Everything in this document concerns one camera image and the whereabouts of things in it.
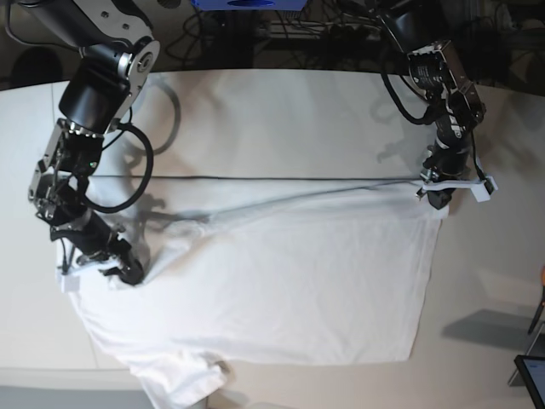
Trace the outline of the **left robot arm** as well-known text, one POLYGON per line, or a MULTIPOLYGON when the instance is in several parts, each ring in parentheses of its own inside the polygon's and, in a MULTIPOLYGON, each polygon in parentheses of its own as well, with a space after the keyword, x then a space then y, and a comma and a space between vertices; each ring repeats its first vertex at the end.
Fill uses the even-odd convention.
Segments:
POLYGON ((441 2, 360 1, 358 5, 386 38, 379 54, 380 75, 395 106, 408 122, 436 127, 417 195, 442 210, 456 190, 469 186, 467 161, 477 157, 473 132, 484 118, 485 106, 450 39, 441 2), (427 109, 420 117, 410 114, 399 99, 387 74, 389 61, 406 65, 422 91, 427 109))

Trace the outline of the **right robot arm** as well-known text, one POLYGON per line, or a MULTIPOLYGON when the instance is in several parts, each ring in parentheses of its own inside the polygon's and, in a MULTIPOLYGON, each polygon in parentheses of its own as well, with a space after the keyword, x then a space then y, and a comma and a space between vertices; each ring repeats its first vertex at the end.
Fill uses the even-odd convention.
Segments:
POLYGON ((109 226, 105 214, 133 205, 151 180, 154 157, 144 132, 123 117, 146 83, 160 43, 152 23, 133 1, 19 1, 67 47, 81 55, 78 69, 60 98, 62 118, 56 121, 46 151, 37 162, 28 200, 39 220, 49 226, 51 240, 69 241, 80 251, 82 267, 98 266, 105 276, 128 285, 145 278, 131 244, 109 226), (141 184, 115 206, 96 204, 87 196, 104 137, 120 130, 143 145, 146 168, 141 184))

